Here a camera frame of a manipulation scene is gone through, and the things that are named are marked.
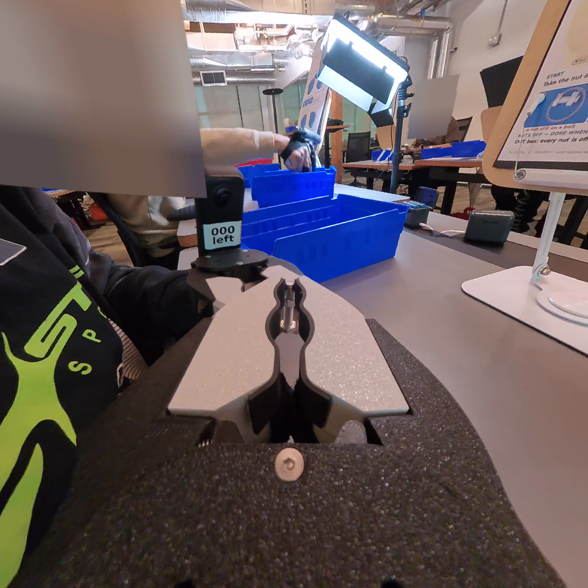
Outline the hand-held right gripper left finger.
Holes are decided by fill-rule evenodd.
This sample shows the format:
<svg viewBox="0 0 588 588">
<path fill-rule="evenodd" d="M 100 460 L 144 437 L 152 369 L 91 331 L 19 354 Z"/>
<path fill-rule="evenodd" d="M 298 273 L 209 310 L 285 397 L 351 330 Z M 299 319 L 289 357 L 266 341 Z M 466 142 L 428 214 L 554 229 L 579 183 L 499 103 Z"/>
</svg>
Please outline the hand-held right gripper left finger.
<svg viewBox="0 0 588 588">
<path fill-rule="evenodd" d="M 279 406 L 275 339 L 283 276 L 234 298 L 212 317 L 168 404 L 174 416 L 232 422 L 246 442 L 269 442 Z"/>
</svg>

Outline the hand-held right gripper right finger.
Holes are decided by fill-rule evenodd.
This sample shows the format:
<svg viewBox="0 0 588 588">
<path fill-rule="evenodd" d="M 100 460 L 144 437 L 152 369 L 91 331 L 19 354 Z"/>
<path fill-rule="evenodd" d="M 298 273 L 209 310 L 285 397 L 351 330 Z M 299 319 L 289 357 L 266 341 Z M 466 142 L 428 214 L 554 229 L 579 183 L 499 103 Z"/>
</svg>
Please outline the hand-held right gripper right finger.
<svg viewBox="0 0 588 588">
<path fill-rule="evenodd" d="M 296 280 L 300 369 L 296 400 L 319 442 L 349 421 L 407 415 L 409 404 L 364 315 L 307 276 Z"/>
</svg>

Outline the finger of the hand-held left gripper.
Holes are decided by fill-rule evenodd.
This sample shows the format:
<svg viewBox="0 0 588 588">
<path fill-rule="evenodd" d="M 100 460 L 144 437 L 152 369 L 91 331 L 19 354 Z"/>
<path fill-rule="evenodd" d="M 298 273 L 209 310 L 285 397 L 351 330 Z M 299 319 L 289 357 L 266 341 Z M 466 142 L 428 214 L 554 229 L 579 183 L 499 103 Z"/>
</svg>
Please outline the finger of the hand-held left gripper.
<svg viewBox="0 0 588 588">
<path fill-rule="evenodd" d="M 265 275 L 265 272 L 262 272 L 261 277 L 254 279 L 252 282 L 244 282 L 237 277 L 228 276 L 205 278 L 204 283 L 209 287 L 214 298 L 212 302 L 212 317 L 234 298 L 238 298 L 246 291 L 256 288 L 258 284 L 266 281 L 267 278 L 268 276 Z"/>
</svg>

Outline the long thin silver bolt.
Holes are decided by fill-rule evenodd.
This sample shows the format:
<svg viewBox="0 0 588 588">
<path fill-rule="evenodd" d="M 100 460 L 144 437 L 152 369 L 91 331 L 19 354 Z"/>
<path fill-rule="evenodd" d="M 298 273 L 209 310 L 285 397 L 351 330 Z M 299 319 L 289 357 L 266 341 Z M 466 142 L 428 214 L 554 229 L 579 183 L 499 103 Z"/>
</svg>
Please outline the long thin silver bolt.
<svg viewBox="0 0 588 588">
<path fill-rule="evenodd" d="M 282 297 L 281 331 L 284 333 L 296 330 L 295 309 L 296 293 L 295 281 L 285 281 Z"/>
</svg>

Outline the blue plastic box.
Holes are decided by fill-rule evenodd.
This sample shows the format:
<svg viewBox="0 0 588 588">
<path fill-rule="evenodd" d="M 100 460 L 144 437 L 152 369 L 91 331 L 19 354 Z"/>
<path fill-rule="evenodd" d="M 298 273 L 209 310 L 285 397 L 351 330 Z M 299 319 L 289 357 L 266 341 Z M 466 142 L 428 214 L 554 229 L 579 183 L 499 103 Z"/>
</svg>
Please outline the blue plastic box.
<svg viewBox="0 0 588 588">
<path fill-rule="evenodd" d="M 409 206 L 321 196 L 243 214 L 242 246 L 296 266 L 316 282 L 393 258 Z"/>
</svg>

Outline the person's left forearm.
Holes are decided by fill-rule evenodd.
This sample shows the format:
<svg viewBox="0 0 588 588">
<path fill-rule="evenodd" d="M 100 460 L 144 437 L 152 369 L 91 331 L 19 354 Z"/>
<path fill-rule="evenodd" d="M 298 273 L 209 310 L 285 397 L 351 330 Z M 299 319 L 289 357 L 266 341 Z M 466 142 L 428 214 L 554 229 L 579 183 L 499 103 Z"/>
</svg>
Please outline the person's left forearm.
<svg viewBox="0 0 588 588">
<path fill-rule="evenodd" d="M 202 319 L 212 305 L 187 283 L 187 271 L 117 265 L 89 251 L 84 284 L 101 309 L 135 344 L 148 366 Z"/>
</svg>

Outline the blue plastic bin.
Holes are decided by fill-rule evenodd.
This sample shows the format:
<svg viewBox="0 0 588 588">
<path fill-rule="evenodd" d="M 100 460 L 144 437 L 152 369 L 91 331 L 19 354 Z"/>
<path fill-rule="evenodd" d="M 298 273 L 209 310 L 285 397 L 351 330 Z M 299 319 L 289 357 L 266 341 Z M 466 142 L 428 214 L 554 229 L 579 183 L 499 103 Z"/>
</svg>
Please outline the blue plastic bin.
<svg viewBox="0 0 588 588">
<path fill-rule="evenodd" d="M 241 173 L 246 183 L 250 183 L 255 177 L 259 177 L 268 172 L 280 171 L 278 163 L 272 164 L 255 164 L 255 165 L 240 165 L 236 169 Z"/>
<path fill-rule="evenodd" d="M 268 208 L 322 196 L 332 198 L 336 173 L 334 166 L 307 172 L 267 171 L 250 180 L 252 200 L 259 208 Z"/>
</svg>

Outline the black floor lamp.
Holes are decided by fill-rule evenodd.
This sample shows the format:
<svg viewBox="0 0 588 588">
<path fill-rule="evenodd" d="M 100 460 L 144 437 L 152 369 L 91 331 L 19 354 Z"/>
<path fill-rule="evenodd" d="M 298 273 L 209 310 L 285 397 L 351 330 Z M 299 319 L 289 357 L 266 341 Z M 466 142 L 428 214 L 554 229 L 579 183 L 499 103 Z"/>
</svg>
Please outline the black floor lamp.
<svg viewBox="0 0 588 588">
<path fill-rule="evenodd" d="M 269 87 L 262 89 L 262 95 L 266 97 L 266 101 L 268 104 L 271 105 L 271 113 L 273 114 L 273 122 L 274 122 L 274 132 L 276 134 L 281 134 L 280 126 L 278 124 L 278 117 L 277 117 L 277 104 L 276 99 L 277 97 L 283 94 L 283 88 L 280 87 Z"/>
</svg>

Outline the printed poster banner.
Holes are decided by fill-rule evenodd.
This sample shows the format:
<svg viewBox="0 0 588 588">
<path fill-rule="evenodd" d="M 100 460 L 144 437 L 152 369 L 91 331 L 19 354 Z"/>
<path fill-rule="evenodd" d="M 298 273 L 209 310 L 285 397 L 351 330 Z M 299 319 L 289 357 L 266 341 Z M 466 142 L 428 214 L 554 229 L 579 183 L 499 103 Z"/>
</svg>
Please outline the printed poster banner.
<svg viewBox="0 0 588 588">
<path fill-rule="evenodd" d="M 329 88 L 318 79 L 321 50 L 315 47 L 305 90 L 302 94 L 298 127 L 323 136 L 330 108 Z"/>
</svg>

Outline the black office chair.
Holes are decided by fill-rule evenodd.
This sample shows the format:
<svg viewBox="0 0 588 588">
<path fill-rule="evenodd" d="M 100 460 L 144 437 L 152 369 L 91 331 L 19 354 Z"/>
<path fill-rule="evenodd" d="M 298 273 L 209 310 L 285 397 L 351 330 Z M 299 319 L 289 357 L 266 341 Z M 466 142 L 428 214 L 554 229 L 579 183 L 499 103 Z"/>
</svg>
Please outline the black office chair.
<svg viewBox="0 0 588 588">
<path fill-rule="evenodd" d="M 371 160 L 371 132 L 349 133 L 345 150 L 345 163 Z"/>
</svg>

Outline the small black device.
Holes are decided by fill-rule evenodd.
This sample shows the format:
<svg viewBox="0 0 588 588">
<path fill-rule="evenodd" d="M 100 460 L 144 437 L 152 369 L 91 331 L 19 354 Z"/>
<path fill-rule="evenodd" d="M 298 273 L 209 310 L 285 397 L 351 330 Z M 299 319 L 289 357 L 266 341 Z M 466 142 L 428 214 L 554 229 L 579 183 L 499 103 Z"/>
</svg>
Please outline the small black device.
<svg viewBox="0 0 588 588">
<path fill-rule="evenodd" d="M 406 202 L 408 211 L 405 219 L 405 227 L 419 229 L 422 224 L 427 224 L 428 216 L 432 208 L 425 203 L 417 201 Z"/>
</svg>

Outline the sign on white stand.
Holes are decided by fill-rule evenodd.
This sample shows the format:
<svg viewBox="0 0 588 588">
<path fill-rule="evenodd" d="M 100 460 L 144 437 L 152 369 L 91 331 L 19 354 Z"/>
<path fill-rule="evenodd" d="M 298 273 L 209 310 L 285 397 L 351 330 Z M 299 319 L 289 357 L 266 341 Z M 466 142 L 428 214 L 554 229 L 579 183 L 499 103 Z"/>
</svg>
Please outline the sign on white stand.
<svg viewBox="0 0 588 588">
<path fill-rule="evenodd" d="M 587 1 L 548 1 L 484 151 L 495 185 L 549 192 L 532 266 L 464 282 L 472 298 L 587 354 L 587 282 L 553 272 L 565 195 L 587 196 Z"/>
</svg>

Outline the person's black printed shirt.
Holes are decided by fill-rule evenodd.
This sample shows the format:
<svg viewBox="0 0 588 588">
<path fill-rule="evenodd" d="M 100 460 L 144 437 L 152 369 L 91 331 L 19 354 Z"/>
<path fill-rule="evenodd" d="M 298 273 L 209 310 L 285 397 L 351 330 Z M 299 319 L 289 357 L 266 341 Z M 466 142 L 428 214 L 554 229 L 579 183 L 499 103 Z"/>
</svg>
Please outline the person's black printed shirt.
<svg viewBox="0 0 588 588">
<path fill-rule="evenodd" d="M 122 383 L 91 248 L 39 189 L 1 186 L 1 587 L 68 494 L 77 436 Z"/>
</svg>

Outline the studio light on stand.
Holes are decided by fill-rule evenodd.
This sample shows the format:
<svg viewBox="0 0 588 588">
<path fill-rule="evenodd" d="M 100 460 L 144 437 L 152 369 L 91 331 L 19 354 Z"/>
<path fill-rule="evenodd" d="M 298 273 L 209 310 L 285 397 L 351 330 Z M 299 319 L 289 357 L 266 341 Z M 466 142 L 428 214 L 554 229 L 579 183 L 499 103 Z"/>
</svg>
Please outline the studio light on stand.
<svg viewBox="0 0 588 588">
<path fill-rule="evenodd" d="M 409 64 L 394 55 L 347 18 L 335 14 L 320 43 L 318 80 L 366 112 L 375 105 L 377 112 L 390 111 L 396 102 L 396 130 L 393 141 L 391 194 L 398 188 L 401 163 L 403 121 L 410 105 L 412 85 Z"/>
</svg>

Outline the wooden office desk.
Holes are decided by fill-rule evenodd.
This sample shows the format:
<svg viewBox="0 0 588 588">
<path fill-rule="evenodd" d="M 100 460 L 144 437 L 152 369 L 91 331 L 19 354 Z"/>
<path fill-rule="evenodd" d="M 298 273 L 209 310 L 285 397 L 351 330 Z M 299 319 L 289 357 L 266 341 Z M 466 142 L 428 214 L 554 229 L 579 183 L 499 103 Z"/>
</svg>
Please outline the wooden office desk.
<svg viewBox="0 0 588 588">
<path fill-rule="evenodd" d="M 373 188 L 373 181 L 383 178 L 392 179 L 392 166 L 386 162 L 371 160 L 344 163 L 342 168 L 353 176 L 366 178 L 368 189 Z M 442 215 L 450 215 L 458 183 L 488 184 L 489 181 L 482 173 L 482 161 L 476 158 L 432 158 L 417 160 L 412 163 L 399 165 L 400 178 L 416 169 L 433 169 L 429 173 L 431 179 L 440 182 L 445 187 L 440 206 L 436 207 Z"/>
</svg>

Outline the small black box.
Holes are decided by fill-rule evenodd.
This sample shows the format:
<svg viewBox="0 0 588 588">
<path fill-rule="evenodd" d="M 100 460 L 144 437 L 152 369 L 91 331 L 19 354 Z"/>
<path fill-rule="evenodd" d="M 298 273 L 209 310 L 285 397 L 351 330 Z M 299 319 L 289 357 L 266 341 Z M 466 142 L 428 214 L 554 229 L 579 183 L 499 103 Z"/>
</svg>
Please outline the small black box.
<svg viewBox="0 0 588 588">
<path fill-rule="evenodd" d="M 514 219 L 514 213 L 509 210 L 475 209 L 469 216 L 464 241 L 503 245 L 511 232 Z"/>
</svg>

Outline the row of blue bins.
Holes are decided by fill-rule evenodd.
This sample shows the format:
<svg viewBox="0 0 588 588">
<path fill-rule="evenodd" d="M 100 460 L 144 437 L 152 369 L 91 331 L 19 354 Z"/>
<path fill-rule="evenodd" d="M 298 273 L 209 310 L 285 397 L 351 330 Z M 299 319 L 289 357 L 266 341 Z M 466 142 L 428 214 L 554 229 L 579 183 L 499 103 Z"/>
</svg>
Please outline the row of blue bins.
<svg viewBox="0 0 588 588">
<path fill-rule="evenodd" d="M 436 159 L 436 158 L 477 158 L 486 149 L 484 141 L 464 141 L 454 142 L 450 146 L 428 146 L 423 148 L 420 152 L 421 159 Z M 391 161 L 393 150 L 384 149 L 373 151 L 371 153 L 371 161 L 384 162 Z"/>
</svg>

